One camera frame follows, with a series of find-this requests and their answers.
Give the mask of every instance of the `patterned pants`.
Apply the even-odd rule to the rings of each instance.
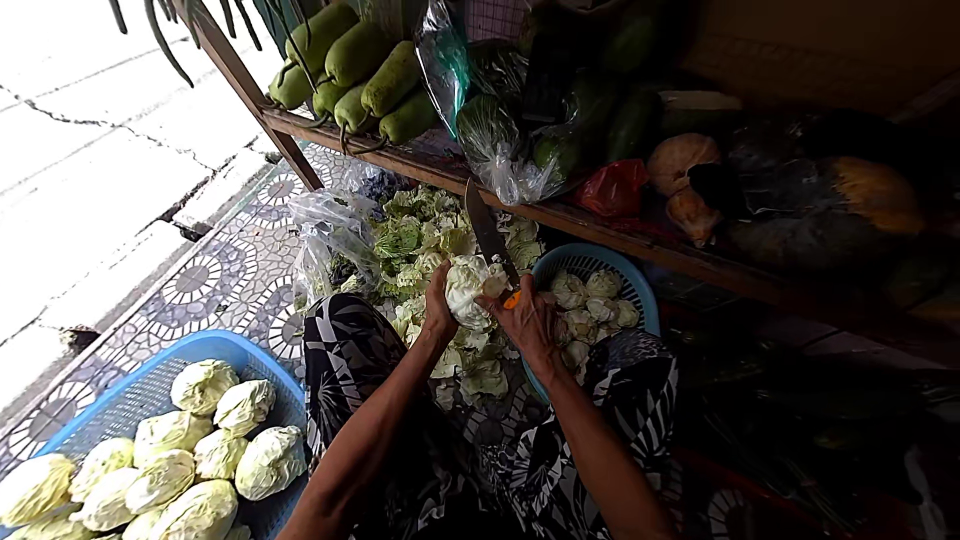
[[[319,301],[304,326],[307,439],[315,467],[316,456],[387,379],[406,347],[383,315],[351,294]],[[672,430],[676,359],[654,335],[637,330],[604,340],[590,358],[584,388],[656,488]],[[503,363],[510,384],[503,400],[470,405],[458,392],[444,412],[431,399],[436,382],[424,386],[381,483],[369,490],[355,538],[409,538],[442,518],[454,498],[516,517],[539,537],[610,538],[552,408],[532,393],[519,360]]]

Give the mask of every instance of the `forearm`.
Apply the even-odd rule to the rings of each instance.
[[[584,486],[616,540],[674,538],[653,489],[600,409],[563,368],[560,359],[545,374],[564,437]]]
[[[348,536],[352,503],[379,472],[403,413],[444,347],[437,332],[423,329],[393,373],[337,433],[277,540]]]

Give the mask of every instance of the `blue basket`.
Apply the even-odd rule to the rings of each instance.
[[[566,270],[584,282],[597,270],[612,270],[623,282],[619,298],[632,302],[640,314],[637,325],[653,335],[660,335],[660,317],[657,313],[657,300],[650,284],[643,274],[625,257],[615,251],[593,244],[566,244],[546,254],[534,265],[534,280],[537,290],[550,286],[557,272]],[[547,402],[543,384],[530,371],[527,361],[523,360],[523,370],[534,390]]]
[[[273,426],[297,426],[306,435],[306,412],[300,384],[267,352],[242,335],[208,330],[192,333],[157,353],[71,420],[36,455],[59,452],[79,462],[103,440],[133,438],[141,420],[177,410],[170,401],[174,377],[187,364],[207,358],[230,364],[240,375],[240,380],[266,379],[276,388],[274,408],[248,438]],[[307,475],[301,475],[287,489],[256,503],[240,497],[237,519],[251,528],[254,538],[272,540],[290,517],[306,482]]]

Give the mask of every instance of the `knife blade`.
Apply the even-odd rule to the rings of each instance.
[[[469,217],[470,225],[473,227],[473,233],[477,237],[477,245],[480,246],[480,253],[483,254],[483,258],[487,261],[488,265],[494,264],[495,262],[502,264],[503,271],[507,274],[507,281],[510,283],[512,290],[504,291],[500,297],[500,300],[504,301],[504,305],[506,306],[506,299],[514,295],[513,291],[516,292],[515,296],[519,298],[520,275],[516,272],[516,267],[510,259],[510,254],[507,253],[507,245],[503,242],[503,236],[501,236],[500,232],[496,229],[496,222],[490,214],[490,207],[487,206],[487,203],[483,202],[483,197],[480,196],[480,190],[477,189],[473,179],[467,180],[467,193],[464,195],[464,206],[467,207],[467,217]]]

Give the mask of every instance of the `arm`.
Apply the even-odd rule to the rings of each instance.
[[[564,368],[552,337],[553,307],[537,294],[532,276],[523,276],[520,288],[520,301],[513,309],[492,298],[478,298],[477,304],[496,317],[550,394],[577,472],[613,538],[675,538],[643,472]]]
[[[408,404],[457,331],[444,298],[449,267],[445,262],[433,274],[417,341],[334,437],[277,540],[349,535],[355,503],[379,472]]]

